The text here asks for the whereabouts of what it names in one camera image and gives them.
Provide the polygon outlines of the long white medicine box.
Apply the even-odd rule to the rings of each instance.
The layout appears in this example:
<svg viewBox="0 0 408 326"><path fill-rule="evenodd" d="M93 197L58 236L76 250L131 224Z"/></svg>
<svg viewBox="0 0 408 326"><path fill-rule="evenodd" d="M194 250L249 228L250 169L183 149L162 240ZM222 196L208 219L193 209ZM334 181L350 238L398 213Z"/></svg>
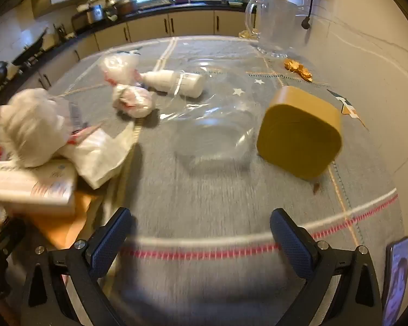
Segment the long white medicine box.
<svg viewBox="0 0 408 326"><path fill-rule="evenodd" d="M76 180L76 170L69 161L54 160L34 168L0 161L0 202L72 207Z"/></svg>

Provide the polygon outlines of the white paper bag red label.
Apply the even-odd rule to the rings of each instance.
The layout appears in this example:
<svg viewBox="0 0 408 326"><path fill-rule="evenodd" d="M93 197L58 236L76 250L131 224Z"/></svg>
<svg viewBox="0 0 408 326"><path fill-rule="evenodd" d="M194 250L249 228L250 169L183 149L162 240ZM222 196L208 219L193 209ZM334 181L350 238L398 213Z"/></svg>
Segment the white paper bag red label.
<svg viewBox="0 0 408 326"><path fill-rule="evenodd" d="M73 136L57 154L68 159L78 175L96 190L121 171L134 144L133 131L133 122L115 138L100 126L89 127Z"/></svg>

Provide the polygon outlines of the white knitted cloth bundle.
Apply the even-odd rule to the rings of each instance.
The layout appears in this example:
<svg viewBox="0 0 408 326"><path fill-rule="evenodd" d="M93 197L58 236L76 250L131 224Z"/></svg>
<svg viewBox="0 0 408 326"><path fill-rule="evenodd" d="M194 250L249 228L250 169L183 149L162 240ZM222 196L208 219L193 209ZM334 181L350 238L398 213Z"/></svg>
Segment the white knitted cloth bundle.
<svg viewBox="0 0 408 326"><path fill-rule="evenodd" d="M0 106L0 145L19 166L47 163L73 131L70 103L43 88L28 88Z"/></svg>

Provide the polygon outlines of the yellow square container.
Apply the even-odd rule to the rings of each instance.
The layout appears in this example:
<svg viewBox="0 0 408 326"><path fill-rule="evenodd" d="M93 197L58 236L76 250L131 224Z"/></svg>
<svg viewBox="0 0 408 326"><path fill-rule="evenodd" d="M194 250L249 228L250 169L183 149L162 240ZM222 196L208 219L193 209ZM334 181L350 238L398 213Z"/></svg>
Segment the yellow square container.
<svg viewBox="0 0 408 326"><path fill-rule="evenodd" d="M314 180L343 146L340 111L299 87L277 90L257 137L259 156L303 180Z"/></svg>

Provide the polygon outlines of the white plastic bag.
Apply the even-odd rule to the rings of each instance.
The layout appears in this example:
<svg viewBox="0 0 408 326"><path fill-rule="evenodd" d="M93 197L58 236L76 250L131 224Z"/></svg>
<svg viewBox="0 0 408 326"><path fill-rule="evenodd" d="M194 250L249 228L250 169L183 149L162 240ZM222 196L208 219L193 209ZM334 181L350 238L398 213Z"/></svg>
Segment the white plastic bag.
<svg viewBox="0 0 408 326"><path fill-rule="evenodd" d="M154 109L151 93L142 86L136 50L106 55L99 64L105 81L112 87L113 108L131 118L145 118Z"/></svg>

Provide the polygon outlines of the clear plastic container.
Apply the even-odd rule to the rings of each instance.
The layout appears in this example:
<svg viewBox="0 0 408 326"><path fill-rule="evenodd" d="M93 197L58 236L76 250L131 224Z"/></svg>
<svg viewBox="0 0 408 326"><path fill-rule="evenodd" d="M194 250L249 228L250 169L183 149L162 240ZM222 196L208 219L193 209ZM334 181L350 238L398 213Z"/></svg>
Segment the clear plastic container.
<svg viewBox="0 0 408 326"><path fill-rule="evenodd" d="M199 98L166 94L157 101L160 122L173 132L176 160L192 174L247 170L259 115L251 79L224 59L190 60L175 71L205 77Z"/></svg>

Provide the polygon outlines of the white plastic bottle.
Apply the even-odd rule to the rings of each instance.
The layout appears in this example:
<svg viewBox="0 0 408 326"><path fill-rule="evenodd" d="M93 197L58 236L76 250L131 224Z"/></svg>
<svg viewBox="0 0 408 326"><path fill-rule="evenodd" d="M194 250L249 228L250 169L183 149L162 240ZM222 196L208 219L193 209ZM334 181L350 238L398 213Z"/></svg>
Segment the white plastic bottle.
<svg viewBox="0 0 408 326"><path fill-rule="evenodd" d="M171 95L199 98L205 86L201 74L185 71L159 70L141 74L142 83L154 90Z"/></svg>

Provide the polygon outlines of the kitchen base cabinets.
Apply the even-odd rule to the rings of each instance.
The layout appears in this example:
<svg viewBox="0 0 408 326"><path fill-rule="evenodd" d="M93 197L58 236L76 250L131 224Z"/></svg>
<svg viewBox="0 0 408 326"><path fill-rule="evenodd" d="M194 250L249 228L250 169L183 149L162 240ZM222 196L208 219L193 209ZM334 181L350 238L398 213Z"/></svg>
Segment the kitchen base cabinets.
<svg viewBox="0 0 408 326"><path fill-rule="evenodd" d="M68 41L19 77L20 90L51 87L65 72L96 52L164 37L189 35L237 36L245 29L245 7L225 5L161 7L131 15L119 23L103 22Z"/></svg>

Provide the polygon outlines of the smartphone on table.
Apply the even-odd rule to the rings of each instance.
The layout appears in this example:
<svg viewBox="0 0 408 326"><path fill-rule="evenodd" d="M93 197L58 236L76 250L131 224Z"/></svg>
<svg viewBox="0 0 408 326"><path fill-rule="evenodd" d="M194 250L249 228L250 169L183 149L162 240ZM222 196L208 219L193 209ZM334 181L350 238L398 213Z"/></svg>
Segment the smartphone on table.
<svg viewBox="0 0 408 326"><path fill-rule="evenodd" d="M382 290L382 325L394 325L403 303L408 279L408 236L386 248L385 279Z"/></svg>

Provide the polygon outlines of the grey patterned tablecloth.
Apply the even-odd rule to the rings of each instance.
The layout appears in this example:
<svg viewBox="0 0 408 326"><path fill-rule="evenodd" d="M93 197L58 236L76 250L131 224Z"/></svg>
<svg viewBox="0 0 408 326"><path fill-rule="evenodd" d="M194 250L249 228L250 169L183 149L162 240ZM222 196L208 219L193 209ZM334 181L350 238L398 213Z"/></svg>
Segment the grey patterned tablecloth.
<svg viewBox="0 0 408 326"><path fill-rule="evenodd" d="M104 290L126 325L274 325L300 291L273 240L270 215L283 208L318 240L337 249L369 249L383 279L385 248L404 233L397 189L371 135L344 116L344 145L319 178L300 180L256 150L262 116L276 90L295 85L340 107L325 83L308 85L266 60L249 42L181 37L139 43L144 71L195 59L232 60L248 75L259 115L247 170L190 173L172 151L172 130L156 108L134 125L134 144L102 216L124 206L135 217ZM102 53L77 63L50 88L77 104L85 120L117 136L125 118L111 107Z"/></svg>

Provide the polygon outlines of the gold foil candy wrapper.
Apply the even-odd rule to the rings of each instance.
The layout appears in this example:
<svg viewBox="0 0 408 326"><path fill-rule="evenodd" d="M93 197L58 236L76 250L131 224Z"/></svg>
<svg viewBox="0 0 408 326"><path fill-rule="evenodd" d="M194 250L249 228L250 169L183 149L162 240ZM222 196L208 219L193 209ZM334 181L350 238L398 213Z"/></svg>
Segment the gold foil candy wrapper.
<svg viewBox="0 0 408 326"><path fill-rule="evenodd" d="M284 61L285 69L290 72L298 74L303 80L311 83L313 81L313 75L302 63L293 60L286 59Z"/></svg>

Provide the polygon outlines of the clear glass pitcher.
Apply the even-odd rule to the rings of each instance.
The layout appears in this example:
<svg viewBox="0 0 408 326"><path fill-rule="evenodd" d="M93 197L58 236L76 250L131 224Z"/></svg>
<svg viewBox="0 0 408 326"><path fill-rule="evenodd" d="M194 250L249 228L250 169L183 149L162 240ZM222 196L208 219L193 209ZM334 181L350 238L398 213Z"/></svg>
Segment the clear glass pitcher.
<svg viewBox="0 0 408 326"><path fill-rule="evenodd" d="M285 59L303 16L303 8L287 0L250 0L245 10L245 28L257 38L257 49L262 54Z"/></svg>

